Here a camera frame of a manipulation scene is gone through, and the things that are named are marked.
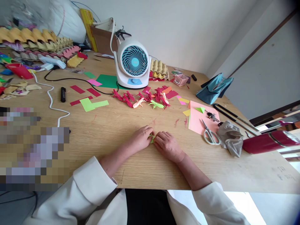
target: thermos lid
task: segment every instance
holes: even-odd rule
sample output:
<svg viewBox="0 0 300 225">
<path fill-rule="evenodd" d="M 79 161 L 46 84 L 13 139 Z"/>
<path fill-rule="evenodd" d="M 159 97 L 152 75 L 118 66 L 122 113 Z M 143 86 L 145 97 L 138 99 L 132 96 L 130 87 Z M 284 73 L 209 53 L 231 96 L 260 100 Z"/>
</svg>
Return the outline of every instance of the thermos lid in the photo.
<svg viewBox="0 0 300 225">
<path fill-rule="evenodd" d="M 283 131 L 283 130 L 273 131 L 271 132 L 271 136 L 280 144 L 286 147 L 300 145 L 300 140 L 295 135 L 287 131 Z"/>
</svg>

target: person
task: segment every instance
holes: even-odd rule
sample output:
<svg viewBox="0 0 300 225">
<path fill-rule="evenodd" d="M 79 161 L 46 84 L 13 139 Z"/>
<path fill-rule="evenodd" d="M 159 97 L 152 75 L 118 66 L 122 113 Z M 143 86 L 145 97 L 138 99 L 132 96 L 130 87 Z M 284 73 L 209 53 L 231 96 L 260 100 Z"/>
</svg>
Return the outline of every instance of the person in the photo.
<svg viewBox="0 0 300 225">
<path fill-rule="evenodd" d="M 46 200 L 24 224 L 200 224 L 191 211 L 168 191 L 116 189 L 113 175 L 132 155 L 145 149 L 155 135 L 152 127 L 137 130 L 110 155 L 92 157 L 76 169 L 67 182 Z M 169 132 L 154 138 L 157 150 L 181 170 L 191 187 L 196 205 L 208 224 L 249 224 L 217 182 L 212 182 L 180 148 Z M 112 200 L 103 207 L 112 195 Z"/>
</svg>

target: teal bag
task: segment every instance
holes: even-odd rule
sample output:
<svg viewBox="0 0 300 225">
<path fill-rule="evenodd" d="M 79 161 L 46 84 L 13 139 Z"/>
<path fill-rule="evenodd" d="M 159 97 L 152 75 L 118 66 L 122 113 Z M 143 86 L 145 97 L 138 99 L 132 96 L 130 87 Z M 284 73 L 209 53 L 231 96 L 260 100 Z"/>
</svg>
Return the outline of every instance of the teal bag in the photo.
<svg viewBox="0 0 300 225">
<path fill-rule="evenodd" d="M 232 81 L 232 77 L 224 79 L 223 74 L 219 73 L 217 76 L 201 85 L 202 89 L 197 92 L 196 97 L 211 105 L 217 98 L 223 97 Z"/>
</svg>

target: scissors handle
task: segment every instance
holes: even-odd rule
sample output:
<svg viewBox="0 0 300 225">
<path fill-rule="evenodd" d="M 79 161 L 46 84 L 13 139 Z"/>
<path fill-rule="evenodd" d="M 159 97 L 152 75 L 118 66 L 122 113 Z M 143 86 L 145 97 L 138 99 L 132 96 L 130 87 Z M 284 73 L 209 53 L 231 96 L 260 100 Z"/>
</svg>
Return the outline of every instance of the scissors handle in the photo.
<svg viewBox="0 0 300 225">
<path fill-rule="evenodd" d="M 203 133 L 203 137 L 204 140 L 210 145 L 219 145 L 221 143 L 219 137 L 210 130 L 205 130 Z"/>
</svg>

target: white jacket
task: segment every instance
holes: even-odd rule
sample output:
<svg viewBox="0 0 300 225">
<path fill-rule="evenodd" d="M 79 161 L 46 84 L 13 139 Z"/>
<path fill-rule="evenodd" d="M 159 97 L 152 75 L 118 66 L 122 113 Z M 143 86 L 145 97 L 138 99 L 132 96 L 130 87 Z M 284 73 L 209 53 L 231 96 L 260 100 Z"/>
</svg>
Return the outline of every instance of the white jacket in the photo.
<svg viewBox="0 0 300 225">
<path fill-rule="evenodd" d="M 74 171 L 73 176 L 46 200 L 25 225 L 69 225 L 77 220 L 89 219 L 86 225 L 126 225 L 127 205 L 125 190 L 121 190 L 106 209 L 96 207 L 117 187 L 102 169 L 96 157 Z M 245 216 L 236 210 L 219 183 L 213 182 L 193 191 L 197 207 L 208 224 L 249 224 Z M 168 202 L 177 225 L 200 224 L 191 211 L 167 192 Z"/>
</svg>

